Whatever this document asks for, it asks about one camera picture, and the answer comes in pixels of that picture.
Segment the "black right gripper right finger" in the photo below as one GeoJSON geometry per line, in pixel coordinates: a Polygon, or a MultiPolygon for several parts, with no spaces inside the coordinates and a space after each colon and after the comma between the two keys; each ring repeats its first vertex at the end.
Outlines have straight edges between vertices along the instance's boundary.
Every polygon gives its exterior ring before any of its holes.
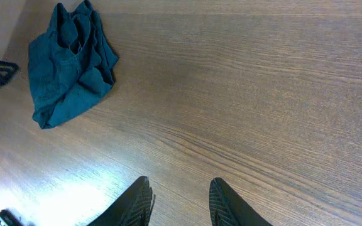
{"type": "Polygon", "coordinates": [[[209,210],[212,226],[272,226],[219,177],[210,184],[209,210]]]}

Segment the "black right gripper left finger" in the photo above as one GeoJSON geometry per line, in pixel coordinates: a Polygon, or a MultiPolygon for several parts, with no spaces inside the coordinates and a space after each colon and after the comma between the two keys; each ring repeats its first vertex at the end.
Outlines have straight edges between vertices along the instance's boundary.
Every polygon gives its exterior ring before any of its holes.
{"type": "Polygon", "coordinates": [[[148,177],[140,176],[88,226],[149,226],[154,197],[148,177]]]}

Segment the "dark blue shorts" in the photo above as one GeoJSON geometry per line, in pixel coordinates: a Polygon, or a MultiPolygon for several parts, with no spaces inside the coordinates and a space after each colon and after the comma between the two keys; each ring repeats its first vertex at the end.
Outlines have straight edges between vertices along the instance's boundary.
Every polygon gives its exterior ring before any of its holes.
{"type": "Polygon", "coordinates": [[[114,86],[118,60],[90,1],[72,12],[58,3],[47,30],[28,47],[33,120],[51,129],[98,104],[114,86]]]}

